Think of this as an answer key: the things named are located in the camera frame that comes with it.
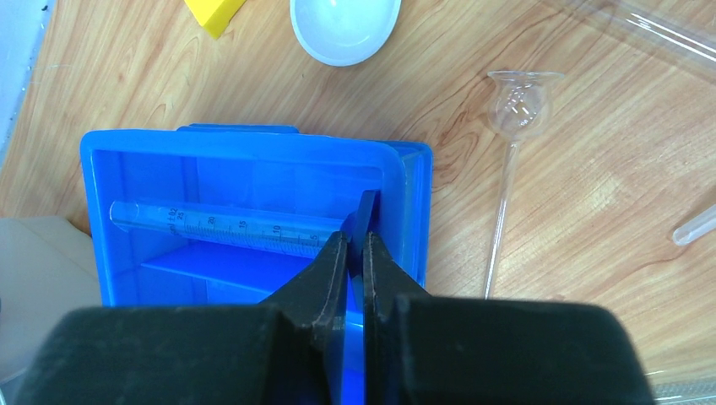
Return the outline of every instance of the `glass funnel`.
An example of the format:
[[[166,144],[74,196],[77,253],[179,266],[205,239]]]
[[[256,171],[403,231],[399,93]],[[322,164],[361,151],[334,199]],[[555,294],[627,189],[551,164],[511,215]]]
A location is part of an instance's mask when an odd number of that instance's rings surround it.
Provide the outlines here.
[[[488,104],[488,120],[492,129],[507,140],[505,161],[502,165],[495,231],[485,274],[485,295],[490,298],[500,261],[502,233],[507,218],[507,207],[512,194],[517,170],[519,148],[527,139],[539,136],[552,114],[551,86],[564,77],[553,72],[489,72],[497,90]]]

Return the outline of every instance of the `white bowl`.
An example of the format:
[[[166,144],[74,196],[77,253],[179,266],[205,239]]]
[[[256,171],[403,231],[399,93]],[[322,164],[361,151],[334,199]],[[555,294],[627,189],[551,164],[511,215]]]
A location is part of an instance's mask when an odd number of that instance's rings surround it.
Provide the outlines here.
[[[299,43],[331,66],[349,66],[373,56],[390,36],[400,0],[290,0]]]

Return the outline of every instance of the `wooden tabletop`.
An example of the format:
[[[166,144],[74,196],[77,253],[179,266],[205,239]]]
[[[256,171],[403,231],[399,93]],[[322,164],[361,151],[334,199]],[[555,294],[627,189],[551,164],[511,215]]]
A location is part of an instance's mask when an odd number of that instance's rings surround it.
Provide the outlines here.
[[[710,0],[643,3],[714,29]],[[427,288],[476,296],[504,148],[486,124],[486,74],[564,72],[549,129],[522,148],[496,296],[603,305],[654,381],[713,376],[716,233],[670,240],[716,203],[713,71],[623,40],[534,0],[410,0],[376,56],[336,68],[301,49],[287,0],[249,0],[218,40],[181,0],[58,0],[0,215],[60,214],[89,231],[78,145],[94,129],[287,123],[422,141],[435,153]]]

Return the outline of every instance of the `blue plastic bin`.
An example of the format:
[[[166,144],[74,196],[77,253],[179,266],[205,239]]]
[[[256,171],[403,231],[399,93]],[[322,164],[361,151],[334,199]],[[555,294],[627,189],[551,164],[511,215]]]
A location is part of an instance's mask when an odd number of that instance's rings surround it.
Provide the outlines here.
[[[425,284],[432,153],[423,143],[301,135],[294,127],[194,124],[87,133],[80,154],[107,306],[254,304],[311,259],[187,240],[109,218],[115,200],[158,199],[344,219],[381,191],[377,231]],[[362,314],[349,286],[344,393],[362,382]]]

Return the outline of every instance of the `yellow object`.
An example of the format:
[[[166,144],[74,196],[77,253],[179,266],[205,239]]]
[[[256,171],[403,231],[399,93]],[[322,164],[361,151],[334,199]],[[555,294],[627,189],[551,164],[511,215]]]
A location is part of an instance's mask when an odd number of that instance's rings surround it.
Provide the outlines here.
[[[184,0],[194,18],[215,39],[219,38],[231,18],[246,0]]]

